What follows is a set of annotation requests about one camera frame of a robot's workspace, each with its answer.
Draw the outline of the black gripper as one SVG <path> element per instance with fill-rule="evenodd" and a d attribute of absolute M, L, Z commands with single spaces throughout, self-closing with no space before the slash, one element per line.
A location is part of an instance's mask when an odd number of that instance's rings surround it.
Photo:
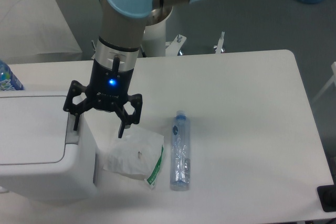
<path fill-rule="evenodd" d="M 80 116 L 92 108 L 117 114 L 121 120 L 118 138 L 121 138 L 124 130 L 129 129 L 132 124 L 139 124 L 142 94 L 128 95 L 138 54 L 138 48 L 118 48 L 102 40 L 97 41 L 88 86 L 72 80 L 66 95 L 63 110 L 75 116 L 74 131 L 78 130 Z M 80 97 L 82 93 L 86 98 L 75 104 L 74 98 Z M 134 108 L 132 114 L 124 108 L 128 102 Z"/>

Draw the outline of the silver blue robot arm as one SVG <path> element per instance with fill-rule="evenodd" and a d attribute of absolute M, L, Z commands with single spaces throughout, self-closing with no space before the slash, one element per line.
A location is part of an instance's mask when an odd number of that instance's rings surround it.
<path fill-rule="evenodd" d="M 72 81 L 63 107 L 74 130 L 80 116 L 91 109 L 114 112 L 121 121 L 119 136 L 139 123 L 142 95 L 130 95 L 128 89 L 148 19 L 155 9 L 197 1 L 99 0 L 103 15 L 89 84 Z"/>

